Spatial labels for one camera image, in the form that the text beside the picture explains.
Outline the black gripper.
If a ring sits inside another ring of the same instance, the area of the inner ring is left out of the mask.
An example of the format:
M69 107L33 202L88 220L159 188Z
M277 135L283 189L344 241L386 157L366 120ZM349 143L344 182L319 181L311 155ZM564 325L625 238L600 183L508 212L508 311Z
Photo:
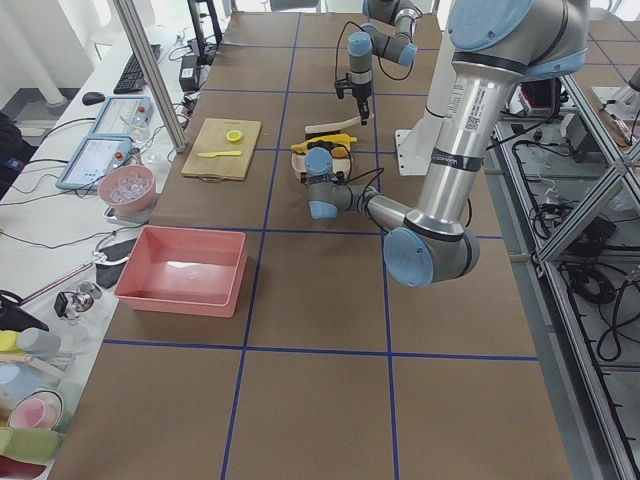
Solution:
M356 98L357 108L360 116L360 124L367 125L369 121L368 98L372 94L371 72L347 73L344 78L334 81L334 88L339 99L343 99L346 91Z

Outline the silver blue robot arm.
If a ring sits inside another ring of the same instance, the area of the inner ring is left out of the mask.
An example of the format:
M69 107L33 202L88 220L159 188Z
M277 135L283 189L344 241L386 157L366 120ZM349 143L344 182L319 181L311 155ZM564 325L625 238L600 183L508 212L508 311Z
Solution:
M358 210L371 218L387 232L387 270L404 285L471 272L479 245L461 216L500 111L519 83L580 69L588 23L585 1L454 2L446 31L455 78L417 204L339 180L328 145L315 143L305 157L311 216L326 220Z
M418 51L413 36L422 11L412 1L364 1L362 11L369 22L357 25L349 35L348 69L342 78L334 72L334 88L339 99L351 93L360 124L366 125L373 91L373 57L411 69Z

